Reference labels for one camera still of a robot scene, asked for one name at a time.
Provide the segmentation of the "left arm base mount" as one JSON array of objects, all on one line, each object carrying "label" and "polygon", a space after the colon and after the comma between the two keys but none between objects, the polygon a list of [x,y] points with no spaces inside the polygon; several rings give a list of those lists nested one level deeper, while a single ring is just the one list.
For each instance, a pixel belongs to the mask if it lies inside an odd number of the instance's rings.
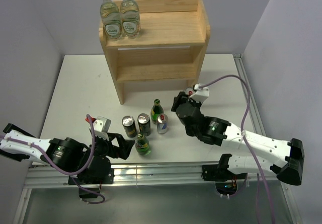
[{"label": "left arm base mount", "polygon": [[79,198],[91,204],[103,203],[105,197],[101,193],[103,184],[112,184],[114,180],[114,169],[110,169],[108,175],[101,180],[94,181],[94,187],[84,187],[84,182],[81,182],[78,178],[69,177],[68,185],[75,185],[78,187]]}]

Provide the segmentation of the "silver blue energy can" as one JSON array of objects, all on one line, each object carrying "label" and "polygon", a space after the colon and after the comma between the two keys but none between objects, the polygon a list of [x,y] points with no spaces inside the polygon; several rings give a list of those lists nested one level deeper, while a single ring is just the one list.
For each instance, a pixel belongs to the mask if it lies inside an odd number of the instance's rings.
[{"label": "silver blue energy can", "polygon": [[156,120],[157,132],[159,134],[164,134],[168,130],[168,117],[165,114],[160,114]]},{"label": "silver blue energy can", "polygon": [[192,95],[194,93],[195,93],[195,91],[194,91],[193,87],[188,87],[188,88],[185,89],[185,94],[188,95],[188,96],[190,96],[190,95]]}]

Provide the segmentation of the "green glass bottle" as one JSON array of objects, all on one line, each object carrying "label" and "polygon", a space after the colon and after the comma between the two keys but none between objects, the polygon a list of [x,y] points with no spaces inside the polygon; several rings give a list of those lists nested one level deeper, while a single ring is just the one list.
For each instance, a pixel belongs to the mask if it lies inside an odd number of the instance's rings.
[{"label": "green glass bottle", "polygon": [[151,152],[149,140],[141,132],[136,136],[135,148],[139,155],[147,155]]},{"label": "green glass bottle", "polygon": [[164,113],[164,110],[163,110],[163,107],[160,105],[160,100],[155,99],[154,105],[150,111],[150,118],[152,123],[156,124],[158,116],[163,113]]}]

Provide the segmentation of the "black can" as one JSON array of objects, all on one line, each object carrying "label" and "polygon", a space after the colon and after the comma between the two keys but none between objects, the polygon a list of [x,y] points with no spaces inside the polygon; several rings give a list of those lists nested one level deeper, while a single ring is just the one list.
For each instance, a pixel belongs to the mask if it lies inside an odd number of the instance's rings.
[{"label": "black can", "polygon": [[149,136],[151,134],[150,117],[145,113],[141,113],[138,115],[137,122],[140,132],[144,136]]},{"label": "black can", "polygon": [[134,138],[137,135],[136,125],[135,125],[135,119],[133,116],[124,116],[122,118],[122,126],[125,130],[126,135],[129,138]]}]

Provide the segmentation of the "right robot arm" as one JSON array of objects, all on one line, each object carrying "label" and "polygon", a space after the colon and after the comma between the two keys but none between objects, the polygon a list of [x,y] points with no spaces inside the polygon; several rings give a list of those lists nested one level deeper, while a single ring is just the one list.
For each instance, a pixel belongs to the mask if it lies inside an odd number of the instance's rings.
[{"label": "right robot arm", "polygon": [[302,141],[268,138],[224,119],[205,116],[201,113],[202,103],[193,94],[184,91],[174,97],[171,111],[175,112],[184,125],[186,134],[199,141],[238,152],[224,153],[215,165],[203,165],[205,181],[227,181],[243,179],[248,173],[274,173],[283,183],[299,186],[302,183],[304,147]]}]

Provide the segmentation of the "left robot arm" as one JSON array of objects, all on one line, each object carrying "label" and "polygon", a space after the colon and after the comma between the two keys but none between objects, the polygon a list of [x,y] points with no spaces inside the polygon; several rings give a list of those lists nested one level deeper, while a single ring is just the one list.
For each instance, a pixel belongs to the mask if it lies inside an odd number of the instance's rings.
[{"label": "left robot arm", "polygon": [[72,138],[38,139],[13,124],[1,136],[1,155],[16,161],[48,164],[82,184],[112,183],[110,159],[126,160],[135,144],[118,133],[91,134],[90,146]]}]

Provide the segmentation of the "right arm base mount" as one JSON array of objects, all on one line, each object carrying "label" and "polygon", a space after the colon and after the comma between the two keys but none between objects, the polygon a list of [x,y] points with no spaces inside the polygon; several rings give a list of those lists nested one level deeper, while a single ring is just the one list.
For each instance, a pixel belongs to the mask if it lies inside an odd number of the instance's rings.
[{"label": "right arm base mount", "polygon": [[214,182],[220,198],[230,199],[248,186],[247,173],[234,174],[219,165],[202,165],[201,178],[204,181]]}]

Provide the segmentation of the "green glass bottle front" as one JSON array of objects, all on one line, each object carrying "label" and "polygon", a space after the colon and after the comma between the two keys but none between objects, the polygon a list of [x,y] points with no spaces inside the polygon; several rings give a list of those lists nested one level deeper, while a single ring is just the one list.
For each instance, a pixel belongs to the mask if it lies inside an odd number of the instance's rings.
[{"label": "green glass bottle front", "polygon": [[139,155],[147,155],[151,152],[149,140],[141,132],[136,136],[135,148]]}]

